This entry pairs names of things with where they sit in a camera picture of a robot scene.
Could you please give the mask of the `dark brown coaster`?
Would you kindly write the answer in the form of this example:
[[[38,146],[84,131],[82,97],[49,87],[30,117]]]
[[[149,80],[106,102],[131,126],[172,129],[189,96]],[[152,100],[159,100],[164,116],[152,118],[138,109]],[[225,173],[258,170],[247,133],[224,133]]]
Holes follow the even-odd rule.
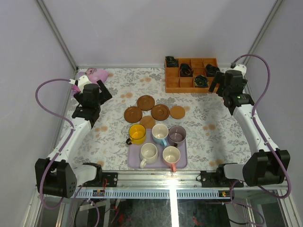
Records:
[[[151,115],[157,121],[164,121],[169,117],[170,111],[166,105],[159,104],[151,109]]]
[[[137,106],[128,107],[124,112],[124,119],[129,123],[139,122],[142,117],[142,110]]]
[[[155,100],[152,96],[144,95],[138,98],[137,106],[142,111],[149,111],[155,106]]]

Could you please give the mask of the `light wooden coaster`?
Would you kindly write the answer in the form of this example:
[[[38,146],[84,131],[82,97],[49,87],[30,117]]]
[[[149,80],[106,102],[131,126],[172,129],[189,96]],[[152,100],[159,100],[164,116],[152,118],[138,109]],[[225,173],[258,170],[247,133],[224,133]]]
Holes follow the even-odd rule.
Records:
[[[183,107],[181,106],[173,106],[170,109],[170,115],[174,119],[182,119],[186,114],[186,111]]]
[[[140,120],[140,124],[143,125],[146,129],[152,129],[155,126],[156,121],[152,116],[144,116]]]

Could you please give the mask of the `purple mug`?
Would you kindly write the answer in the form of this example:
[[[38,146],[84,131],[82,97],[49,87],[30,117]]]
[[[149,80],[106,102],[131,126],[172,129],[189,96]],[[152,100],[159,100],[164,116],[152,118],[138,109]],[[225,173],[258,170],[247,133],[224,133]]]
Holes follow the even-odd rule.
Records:
[[[168,142],[171,146],[179,148],[186,139],[186,130],[181,126],[172,126],[169,129]]]

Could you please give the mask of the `pink mug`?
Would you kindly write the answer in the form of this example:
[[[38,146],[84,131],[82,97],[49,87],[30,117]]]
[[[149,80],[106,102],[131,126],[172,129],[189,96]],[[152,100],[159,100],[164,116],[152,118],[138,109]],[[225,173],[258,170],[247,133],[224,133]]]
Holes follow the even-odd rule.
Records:
[[[174,146],[166,147],[162,152],[162,158],[164,163],[175,173],[177,171],[176,164],[180,160],[179,149]]]

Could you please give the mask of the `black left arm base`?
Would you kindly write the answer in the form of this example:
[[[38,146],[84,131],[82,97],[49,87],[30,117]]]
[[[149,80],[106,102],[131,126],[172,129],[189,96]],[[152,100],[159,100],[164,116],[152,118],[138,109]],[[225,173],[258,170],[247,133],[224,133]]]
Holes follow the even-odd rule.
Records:
[[[117,187],[118,173],[115,172],[105,172],[95,179],[84,183],[85,187]]]

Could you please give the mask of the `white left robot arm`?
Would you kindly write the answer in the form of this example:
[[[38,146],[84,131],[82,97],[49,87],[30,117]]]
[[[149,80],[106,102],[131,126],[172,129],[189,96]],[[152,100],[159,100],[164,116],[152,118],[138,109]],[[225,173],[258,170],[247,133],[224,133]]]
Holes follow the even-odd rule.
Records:
[[[101,106],[112,95],[101,80],[93,83],[87,76],[81,76],[68,82],[79,88],[79,92],[74,94],[78,105],[71,120],[61,117],[70,124],[70,128],[56,148],[47,158],[40,158],[35,163],[36,185],[40,195],[70,198],[77,186],[91,184],[97,187],[104,180],[101,165],[87,162],[73,167],[72,161],[98,120]]]

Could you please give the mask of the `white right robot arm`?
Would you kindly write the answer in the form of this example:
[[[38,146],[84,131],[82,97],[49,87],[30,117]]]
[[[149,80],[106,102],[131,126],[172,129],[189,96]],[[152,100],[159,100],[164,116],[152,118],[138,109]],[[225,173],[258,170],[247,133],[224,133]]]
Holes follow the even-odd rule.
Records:
[[[223,98],[224,106],[240,125],[251,152],[245,164],[220,164],[216,170],[216,182],[223,187],[232,180],[243,181],[248,186],[281,184],[290,154],[287,150],[280,150],[272,141],[254,110],[252,97],[243,92],[247,84],[243,77],[246,70],[245,65],[233,63],[226,72],[216,73],[209,88],[210,92],[216,88],[216,94]]]

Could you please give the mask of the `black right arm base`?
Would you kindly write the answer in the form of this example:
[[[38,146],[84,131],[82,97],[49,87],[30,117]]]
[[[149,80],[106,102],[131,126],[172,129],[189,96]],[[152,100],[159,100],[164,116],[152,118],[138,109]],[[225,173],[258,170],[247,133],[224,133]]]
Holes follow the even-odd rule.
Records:
[[[216,171],[200,171],[196,180],[202,184],[203,188],[223,188],[231,187],[235,183],[234,188],[244,187],[243,176],[244,164],[227,163],[220,164]]]

